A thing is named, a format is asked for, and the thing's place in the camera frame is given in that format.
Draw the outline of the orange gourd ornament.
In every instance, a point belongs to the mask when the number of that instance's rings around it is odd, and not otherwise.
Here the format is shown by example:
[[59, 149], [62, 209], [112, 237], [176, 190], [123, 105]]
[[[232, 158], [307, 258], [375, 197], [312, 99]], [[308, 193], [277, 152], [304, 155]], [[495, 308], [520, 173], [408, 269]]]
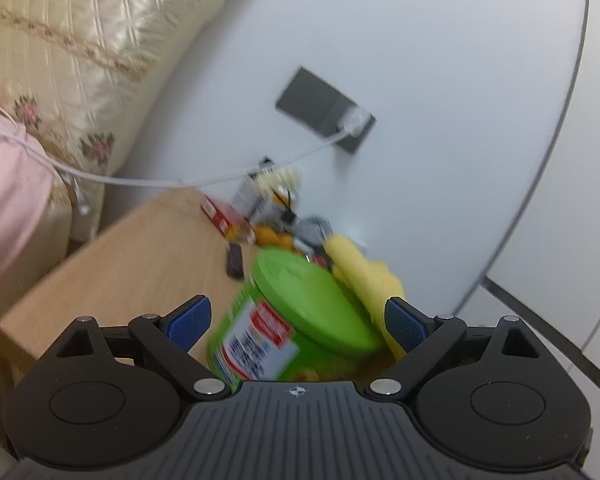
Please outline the orange gourd ornament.
[[255, 226], [256, 243], [260, 247], [276, 247], [288, 252], [298, 252], [294, 237], [287, 232], [277, 232], [270, 226]]

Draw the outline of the white charger plug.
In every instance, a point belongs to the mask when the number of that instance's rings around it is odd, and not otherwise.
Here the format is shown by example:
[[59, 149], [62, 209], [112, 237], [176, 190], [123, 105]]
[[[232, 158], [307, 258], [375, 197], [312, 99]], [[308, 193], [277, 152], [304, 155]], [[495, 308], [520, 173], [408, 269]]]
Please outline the white charger plug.
[[338, 122], [338, 128], [348, 136], [359, 136], [370, 122], [370, 112], [359, 106], [349, 107]]

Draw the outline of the cream quilted headboard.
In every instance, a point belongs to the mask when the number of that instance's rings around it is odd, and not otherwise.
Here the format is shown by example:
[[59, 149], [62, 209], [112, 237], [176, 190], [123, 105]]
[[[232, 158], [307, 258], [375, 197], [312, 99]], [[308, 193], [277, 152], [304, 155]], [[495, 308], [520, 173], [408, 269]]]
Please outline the cream quilted headboard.
[[110, 176], [226, 0], [0, 0], [0, 106], [50, 156]]

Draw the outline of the purple black lighter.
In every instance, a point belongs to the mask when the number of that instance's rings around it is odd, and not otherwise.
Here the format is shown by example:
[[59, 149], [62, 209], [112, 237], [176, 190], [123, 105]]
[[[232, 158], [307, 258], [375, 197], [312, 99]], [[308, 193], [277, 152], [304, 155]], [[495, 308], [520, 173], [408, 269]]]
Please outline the purple black lighter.
[[228, 244], [226, 253], [226, 274], [234, 280], [242, 280], [245, 276], [242, 248], [235, 243]]

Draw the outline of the pink bed sheet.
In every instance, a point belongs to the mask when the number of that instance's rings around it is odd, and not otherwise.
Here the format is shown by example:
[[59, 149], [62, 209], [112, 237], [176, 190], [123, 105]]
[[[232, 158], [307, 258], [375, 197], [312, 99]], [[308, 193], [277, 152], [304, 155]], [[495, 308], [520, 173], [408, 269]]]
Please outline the pink bed sheet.
[[0, 113], [0, 278], [26, 247], [50, 199], [53, 166], [19, 122]]

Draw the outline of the white cap pill bottle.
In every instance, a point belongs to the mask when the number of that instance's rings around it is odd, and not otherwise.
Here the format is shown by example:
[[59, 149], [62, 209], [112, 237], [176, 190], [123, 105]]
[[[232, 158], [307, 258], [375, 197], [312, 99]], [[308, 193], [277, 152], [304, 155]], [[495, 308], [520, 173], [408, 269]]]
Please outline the white cap pill bottle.
[[266, 190], [258, 222], [261, 224], [291, 224], [296, 218], [295, 201], [296, 192], [293, 188], [283, 184], [270, 186]]

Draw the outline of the red cigarette pack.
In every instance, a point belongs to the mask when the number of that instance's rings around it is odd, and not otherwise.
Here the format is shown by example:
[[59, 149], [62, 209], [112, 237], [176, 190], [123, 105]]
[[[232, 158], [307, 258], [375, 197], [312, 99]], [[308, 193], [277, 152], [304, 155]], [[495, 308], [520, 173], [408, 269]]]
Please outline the red cigarette pack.
[[200, 208], [228, 242], [252, 244], [256, 239], [252, 225], [230, 204], [205, 195]]

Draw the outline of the grey wall socket panel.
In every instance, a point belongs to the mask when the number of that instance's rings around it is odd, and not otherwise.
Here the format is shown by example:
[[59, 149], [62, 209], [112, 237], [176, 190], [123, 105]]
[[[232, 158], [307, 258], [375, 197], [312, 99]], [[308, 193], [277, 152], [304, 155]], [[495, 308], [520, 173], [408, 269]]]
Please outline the grey wall socket panel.
[[276, 110], [307, 126], [323, 139], [342, 134], [336, 145], [346, 153], [354, 154], [375, 127], [377, 119], [370, 113], [372, 118], [364, 131], [356, 138], [348, 136], [339, 130], [338, 122], [351, 106], [362, 107], [304, 67], [298, 68], [275, 103]]

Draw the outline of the green plastic container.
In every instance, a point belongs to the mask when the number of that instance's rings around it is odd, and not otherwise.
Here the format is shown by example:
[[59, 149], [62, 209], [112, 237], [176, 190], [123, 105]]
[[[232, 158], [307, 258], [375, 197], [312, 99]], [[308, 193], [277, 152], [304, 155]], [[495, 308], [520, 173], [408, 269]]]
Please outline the green plastic container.
[[230, 388], [245, 380], [351, 380], [387, 349], [360, 300], [326, 269], [264, 248], [208, 339], [212, 372]]

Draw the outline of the white artificial flowers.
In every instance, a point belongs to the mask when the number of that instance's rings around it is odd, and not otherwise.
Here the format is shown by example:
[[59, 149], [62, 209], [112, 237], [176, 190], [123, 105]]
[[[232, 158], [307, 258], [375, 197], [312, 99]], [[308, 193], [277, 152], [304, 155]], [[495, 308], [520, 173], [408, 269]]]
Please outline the white artificial flowers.
[[273, 193], [278, 188], [296, 192], [301, 185], [301, 174], [294, 166], [268, 168], [257, 175], [256, 185], [261, 193]]

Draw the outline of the grey crumpled cloth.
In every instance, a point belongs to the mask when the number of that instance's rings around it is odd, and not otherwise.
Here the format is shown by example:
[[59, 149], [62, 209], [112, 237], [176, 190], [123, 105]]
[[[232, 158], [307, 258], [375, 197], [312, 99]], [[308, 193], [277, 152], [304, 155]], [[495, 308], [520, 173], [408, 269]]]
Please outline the grey crumpled cloth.
[[295, 237], [312, 247], [322, 246], [324, 241], [332, 236], [330, 222], [319, 216], [303, 217], [297, 220], [292, 230]]

